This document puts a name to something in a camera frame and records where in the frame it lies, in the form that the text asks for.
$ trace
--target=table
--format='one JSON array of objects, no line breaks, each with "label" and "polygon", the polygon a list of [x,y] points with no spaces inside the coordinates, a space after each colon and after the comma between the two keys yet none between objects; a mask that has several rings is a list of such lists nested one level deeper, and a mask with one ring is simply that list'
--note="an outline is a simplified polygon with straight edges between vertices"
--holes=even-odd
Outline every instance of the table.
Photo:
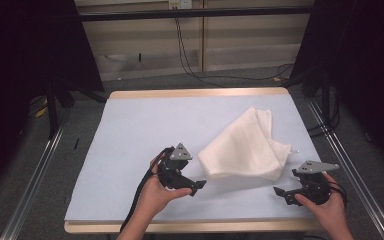
[{"label": "table", "polygon": [[[319,159],[318,159],[317,152],[315,151],[314,146],[312,145],[311,140],[308,137],[307,131],[306,131],[306,129],[302,123],[302,120],[299,117],[299,114],[295,108],[295,105],[293,104],[293,101],[290,98],[289,93],[284,88],[235,88],[235,89],[182,89],[182,90],[153,90],[153,91],[119,91],[119,92],[112,93],[109,101],[117,99],[117,100],[125,100],[125,101],[133,101],[134,102],[135,99],[138,99],[140,101],[142,101],[144,99],[145,100],[148,99],[148,100],[152,100],[153,102],[158,102],[158,99],[159,99],[159,101],[169,101],[169,102],[171,101],[170,103],[175,105],[176,102],[178,103],[179,101],[183,101],[183,100],[185,100],[185,101],[194,100],[194,102],[195,101],[199,102],[199,101],[210,100],[210,98],[211,99],[215,98],[216,99],[215,101],[217,102],[220,99],[223,99],[223,101],[229,100],[228,98],[230,98],[230,97],[240,97],[239,99],[242,99],[242,97],[244,97],[246,99],[248,99],[247,97],[250,97],[252,99],[253,99],[253,97],[257,97],[257,98],[265,97],[265,99],[271,99],[271,100],[267,101],[267,103],[264,103],[264,104],[269,104],[269,105],[271,104],[271,106],[274,106],[273,105],[274,103],[270,103],[270,101],[273,101],[273,99],[275,99],[276,101],[278,101],[279,99],[287,99],[287,103],[285,103],[285,105],[287,105],[288,109],[289,109],[289,110],[287,110],[287,112],[288,112],[288,114],[291,114],[291,118],[294,118],[295,122],[286,123],[285,126],[282,126],[282,129],[283,128],[287,129],[288,128],[287,125],[293,124],[294,125],[293,127],[296,128],[297,131],[299,132],[299,134],[298,134],[299,136],[298,135],[297,136],[291,136],[291,139],[298,138],[300,140],[299,142],[305,142],[306,144],[305,144],[305,146],[300,146],[300,149],[299,149],[300,153],[298,155],[292,155],[292,156],[290,155],[291,157],[290,157],[290,159],[288,159],[288,164],[285,166],[284,172],[282,173],[281,180],[278,180],[274,184],[276,186],[282,186],[285,189],[289,189],[291,187],[299,187],[299,185],[293,185],[290,183],[291,182],[290,176],[292,175],[290,170],[298,167],[303,162],[303,160],[304,161],[308,160],[307,159],[308,157],[310,157],[312,160],[319,160]],[[142,104],[142,102],[138,106],[141,106],[140,108],[142,108],[142,107],[146,108],[146,106],[144,106]],[[111,117],[111,116],[107,116],[106,112],[104,111],[102,121],[105,121],[106,118],[108,118],[108,117]],[[98,131],[95,135],[95,139],[97,139],[97,135],[99,135],[99,134],[102,134],[102,132],[100,132],[100,129],[98,128]],[[275,126],[273,127],[273,137],[274,138],[280,137],[280,135],[276,136],[276,127]],[[92,143],[91,149],[89,150],[88,156],[85,160],[85,166],[91,165],[96,161],[102,160],[101,158],[99,158],[99,159],[96,157],[93,158],[93,155],[97,154],[97,152],[94,152],[94,151],[98,151],[98,150],[96,150],[97,148],[96,148],[96,144],[95,144],[95,139],[94,139],[94,143]],[[295,144],[295,146],[298,146],[301,143],[293,143],[293,148],[294,148],[294,144]],[[193,154],[193,152],[196,152],[197,148],[196,148],[196,146],[194,146],[194,144],[191,144],[191,145],[192,145],[191,148],[188,148],[187,144],[185,146]],[[195,159],[195,162],[191,161],[191,163],[184,169],[183,174],[187,177],[190,176],[191,172],[188,172],[188,169],[195,169],[196,168],[195,165],[197,165],[197,163],[198,163],[197,159]],[[82,169],[82,172],[79,176],[79,179],[81,179],[82,177],[84,177],[86,175],[86,174],[84,174],[84,172],[86,172],[87,170],[84,170],[84,169]],[[132,169],[132,171],[135,172],[135,175],[138,175],[137,177],[140,180],[140,178],[142,177],[143,173],[146,170],[146,166],[145,166],[145,168],[143,168],[143,173],[142,172],[138,173],[137,171],[134,171],[134,170],[135,169]],[[137,180],[137,179],[135,181],[132,180],[133,181],[132,184],[134,185],[133,190],[135,189],[135,187],[139,183],[139,180]],[[76,217],[76,214],[77,214],[77,213],[75,213],[76,211],[72,211],[72,209],[75,208],[75,206],[73,207],[72,204],[75,205],[76,203],[79,203],[79,194],[78,193],[81,192],[82,190],[81,190],[81,186],[78,187],[78,184],[79,184],[79,180],[78,180],[78,183],[76,184],[76,188],[73,192],[73,199],[72,199],[72,202],[70,203],[69,210],[67,211],[67,216],[66,216],[66,221],[65,221],[65,230],[69,233],[117,233],[119,231],[120,225],[121,225],[120,220],[114,219],[112,217],[109,217],[108,219],[104,219],[104,217],[102,219],[98,219],[99,217],[97,217],[96,219],[86,219],[88,217],[82,219],[82,217]],[[88,191],[87,188],[83,187],[83,191],[87,192]],[[264,189],[261,191],[271,191],[271,190],[268,190],[269,188],[271,188],[271,186],[267,185],[266,188],[267,189]],[[185,201],[189,201],[189,202],[187,202],[187,204],[194,204],[196,202],[201,201],[199,199],[199,197],[204,196],[206,194],[206,192],[205,192],[206,189],[208,189],[207,193],[209,191],[211,191],[211,189],[212,189],[211,188],[211,182],[209,182],[209,184],[207,183],[207,185],[204,187],[204,189],[199,190],[197,195],[194,198],[188,198],[188,199],[185,198],[186,199]],[[94,195],[99,195],[99,191],[98,192],[93,191],[93,193],[94,193]],[[128,209],[128,208],[130,208],[131,200],[133,199],[133,194],[128,193],[126,196],[128,196],[126,199],[126,201],[127,201],[126,205],[128,205],[128,206],[126,206],[126,208]],[[272,202],[273,199],[276,199],[275,197],[272,197],[272,196],[269,196],[268,198],[270,199],[270,202]],[[267,201],[264,202],[265,200],[266,199],[261,199],[261,202],[263,202],[264,205],[269,204],[267,206],[268,206],[268,209],[270,209],[271,208],[270,204],[272,204],[272,203],[269,203]],[[169,204],[169,206],[164,210],[164,211],[167,210],[168,213],[163,211],[162,213],[157,215],[156,218],[154,219],[154,221],[151,222],[151,224],[148,226],[146,232],[147,233],[211,233],[211,232],[251,232],[251,231],[253,231],[253,232],[255,232],[255,231],[308,231],[308,230],[318,230],[321,228],[320,225],[317,223],[317,221],[311,216],[311,214],[308,214],[308,212],[306,213],[306,209],[299,208],[296,206],[287,206],[285,204],[284,200],[281,198],[276,199],[276,203],[274,203],[274,205],[276,207],[274,207],[274,209],[280,209],[282,211],[284,210],[284,211],[288,211],[288,212],[290,211],[291,216],[288,216],[289,213],[285,213],[286,215],[284,214],[283,216],[280,216],[280,217],[273,217],[273,215],[277,216],[277,214],[279,213],[279,212],[276,212],[276,210],[275,210],[274,212],[271,212],[271,213],[265,213],[265,214],[267,214],[267,216],[270,216],[270,217],[255,217],[255,216],[253,216],[253,217],[245,217],[245,218],[233,217],[233,218],[224,218],[224,219],[220,219],[220,218],[216,218],[216,217],[215,218],[209,217],[208,219],[199,219],[199,217],[191,217],[191,219],[187,219],[187,217],[183,217],[183,216],[173,217],[173,212],[170,212],[170,207],[172,207],[172,209],[177,208],[179,206],[179,204],[181,204],[181,202],[179,202],[179,201],[178,202],[171,202]]]}]

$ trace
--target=electrical cable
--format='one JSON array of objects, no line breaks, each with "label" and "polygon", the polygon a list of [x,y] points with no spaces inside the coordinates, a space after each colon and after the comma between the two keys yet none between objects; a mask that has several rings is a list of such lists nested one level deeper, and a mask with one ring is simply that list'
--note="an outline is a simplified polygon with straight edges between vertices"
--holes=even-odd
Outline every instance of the electrical cable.
[{"label": "electrical cable", "polygon": [[[337,55],[338,55],[339,50],[340,50],[340,46],[341,46],[341,44],[342,44],[342,42],[343,42],[343,40],[344,40],[344,38],[345,38],[345,33],[346,33],[346,31],[347,31],[347,29],[348,29],[348,26],[349,26],[349,24],[350,24],[350,22],[351,22],[351,17],[353,16],[353,13],[354,13],[354,11],[355,11],[357,2],[358,2],[358,0],[355,0],[355,1],[353,2],[353,6],[352,6],[352,9],[351,9],[351,12],[350,12],[350,14],[348,15],[348,18],[347,18],[346,23],[345,23],[345,27],[344,27],[344,29],[343,29],[343,31],[342,31],[342,34],[341,34],[340,38],[339,38],[339,43],[336,45],[336,49],[335,49],[335,52],[334,52],[334,54],[333,54],[332,62],[334,62],[335,59],[337,58]],[[338,120],[337,120],[337,124],[336,124],[336,126],[339,124],[339,119],[340,119],[340,116],[339,116],[339,108],[338,108],[338,113],[337,113],[337,114],[338,114]],[[321,135],[323,135],[323,134],[324,134],[324,133],[318,133],[318,134],[314,134],[314,135],[312,135],[312,136],[310,136],[310,137],[313,138],[313,137],[321,136]]]},{"label": "electrical cable", "polygon": [[[180,63],[182,64],[182,68],[185,71],[185,73],[187,73],[191,77],[194,77],[195,79],[197,79],[200,82],[203,82],[203,83],[206,83],[206,84],[210,84],[210,85],[213,85],[213,86],[216,86],[216,87],[220,87],[220,88],[225,88],[225,86],[222,86],[222,85],[219,85],[219,84],[215,84],[215,83],[211,83],[211,82],[207,82],[207,81],[202,80],[200,77],[196,76],[196,74],[192,71],[192,69],[190,67],[190,64],[189,64],[188,57],[186,56],[186,50],[185,50],[185,45],[183,43],[182,30],[180,28],[179,18],[176,17],[175,21],[176,21],[176,27],[177,27],[177,41],[178,41],[178,45],[179,45]],[[185,65],[183,63],[182,49],[183,49],[183,55],[185,57],[185,60],[186,60],[186,63],[187,63],[187,66],[188,66],[190,72],[188,72],[186,70]]]},{"label": "electrical cable", "polygon": [[330,118],[330,122],[332,123],[331,126],[328,126],[325,123],[321,123],[321,124],[316,125],[314,127],[308,128],[307,129],[308,132],[312,132],[312,131],[320,129],[320,128],[327,128],[327,130],[324,130],[322,132],[310,135],[310,138],[314,138],[314,137],[322,136],[326,133],[330,133],[333,130],[335,130],[336,127],[338,127],[339,122],[340,122],[339,102],[340,102],[339,94],[338,94],[338,92],[335,92],[335,104],[333,106],[334,110],[333,110],[332,116]]},{"label": "electrical cable", "polygon": [[[231,78],[231,79],[242,79],[242,80],[251,80],[251,81],[268,80],[268,79],[272,79],[272,78],[281,76],[284,72],[286,72],[292,66],[294,66],[294,64],[282,64],[282,65],[278,66],[278,73],[277,74],[272,75],[272,76],[268,76],[268,77],[263,77],[263,78],[249,78],[249,77],[223,76],[223,75],[198,76],[198,75],[196,75],[192,71],[192,69],[190,67],[190,64],[189,64],[189,60],[188,60],[188,58],[186,56],[186,50],[185,50],[185,45],[183,43],[182,30],[181,30],[181,27],[180,27],[179,18],[176,17],[175,21],[176,21],[176,28],[177,28],[177,40],[178,40],[178,45],[179,45],[180,62],[182,64],[182,68],[185,71],[185,73],[187,73],[189,76],[194,77],[194,78],[196,78],[197,80],[199,80],[199,81],[201,81],[203,83],[210,84],[210,85],[213,85],[213,86],[216,86],[216,87],[225,88],[225,86],[222,86],[222,85],[219,85],[219,84],[215,84],[215,83],[211,83],[211,82],[207,82],[207,81],[204,81],[203,79],[205,79],[205,78]],[[186,61],[186,64],[187,64],[187,67],[188,67],[189,71],[186,69],[185,64],[183,63],[183,56],[185,58],[185,61]],[[279,69],[281,67],[283,67],[283,66],[288,66],[288,67],[285,68],[282,71],[279,71]]]},{"label": "electrical cable", "polygon": [[280,85],[280,86],[284,87],[284,88],[289,88],[289,87],[291,87],[293,85],[299,84],[302,81],[304,81],[304,79],[308,75],[310,75],[313,72],[317,71],[318,68],[319,68],[319,66],[310,67],[309,69],[307,69],[307,70],[303,71],[302,73],[294,76],[293,78],[290,78],[287,82],[282,83],[282,85]]},{"label": "electrical cable", "polygon": [[341,197],[342,197],[342,201],[344,202],[344,207],[347,208],[347,204],[348,204],[348,196],[347,196],[347,191],[345,191],[345,188],[342,187],[340,184],[338,183],[335,183],[335,182],[328,182],[329,184],[334,184],[336,186],[339,187],[338,188],[335,188],[335,187],[332,187],[330,186],[330,190],[333,190],[339,194],[341,194]]},{"label": "electrical cable", "polygon": [[170,148],[165,148],[164,150],[162,150],[155,158],[154,158],[154,161],[152,162],[151,166],[149,167],[149,169],[146,171],[145,175],[143,176],[141,182],[139,183],[139,186],[137,187],[136,189],[136,193],[135,193],[135,196],[133,198],[133,202],[132,202],[132,206],[130,207],[130,210],[129,210],[129,213],[127,214],[127,217],[126,219],[124,220],[123,224],[121,225],[120,227],[120,232],[123,231],[123,229],[126,227],[127,223],[130,221],[130,218],[132,217],[133,213],[135,212],[135,209],[136,209],[136,205],[138,203],[138,200],[139,200],[139,196],[140,196],[140,193],[143,189],[143,187],[145,186],[145,183],[148,181],[148,179],[154,175],[154,173],[152,172],[152,169],[154,168],[155,164],[158,163],[158,161],[160,160],[161,156],[167,152],[168,150],[170,150]]}]

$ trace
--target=crumpled white towel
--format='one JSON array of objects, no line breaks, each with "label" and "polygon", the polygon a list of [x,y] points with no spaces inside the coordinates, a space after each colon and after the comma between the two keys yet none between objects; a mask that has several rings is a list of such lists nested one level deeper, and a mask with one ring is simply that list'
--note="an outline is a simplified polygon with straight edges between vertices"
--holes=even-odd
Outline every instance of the crumpled white towel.
[{"label": "crumpled white towel", "polygon": [[250,107],[199,152],[207,176],[240,175],[276,181],[291,145],[274,141],[271,130],[271,111]]}]

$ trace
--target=hand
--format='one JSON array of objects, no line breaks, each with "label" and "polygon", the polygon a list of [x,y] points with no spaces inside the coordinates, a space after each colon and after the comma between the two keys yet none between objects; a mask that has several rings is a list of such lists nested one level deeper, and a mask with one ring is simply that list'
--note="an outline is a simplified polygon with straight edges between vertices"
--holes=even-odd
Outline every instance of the hand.
[{"label": "hand", "polygon": [[[327,173],[324,174],[324,177],[328,182],[336,183],[335,179]],[[295,199],[314,214],[332,239],[353,239],[348,229],[345,206],[341,194],[331,191],[329,200],[321,205],[316,205],[301,194],[295,194]]]},{"label": "hand", "polygon": [[[157,171],[158,164],[155,164],[152,172],[156,174]],[[154,175],[150,177],[145,183],[140,194],[136,209],[146,214],[155,216],[157,213],[163,210],[171,200],[184,197],[191,193],[192,189],[190,188],[168,190],[161,185],[160,180],[158,179],[158,175]]]},{"label": "hand", "polygon": [[[156,174],[158,165],[152,169]],[[151,176],[142,188],[138,204],[132,218],[117,237],[117,240],[140,240],[154,216],[163,210],[167,204],[176,198],[184,197],[192,193],[190,188],[167,190],[158,179],[158,175]]]}]

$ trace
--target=forearm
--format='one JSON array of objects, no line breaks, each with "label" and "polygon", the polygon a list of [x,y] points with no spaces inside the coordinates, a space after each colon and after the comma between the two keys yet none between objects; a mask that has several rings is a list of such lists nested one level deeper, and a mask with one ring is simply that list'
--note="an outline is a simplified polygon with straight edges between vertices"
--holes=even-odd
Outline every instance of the forearm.
[{"label": "forearm", "polygon": [[137,211],[132,215],[126,227],[117,237],[117,240],[140,240],[154,216],[149,213]]},{"label": "forearm", "polygon": [[337,229],[327,230],[327,233],[332,240],[354,240],[350,230],[347,226]]}]

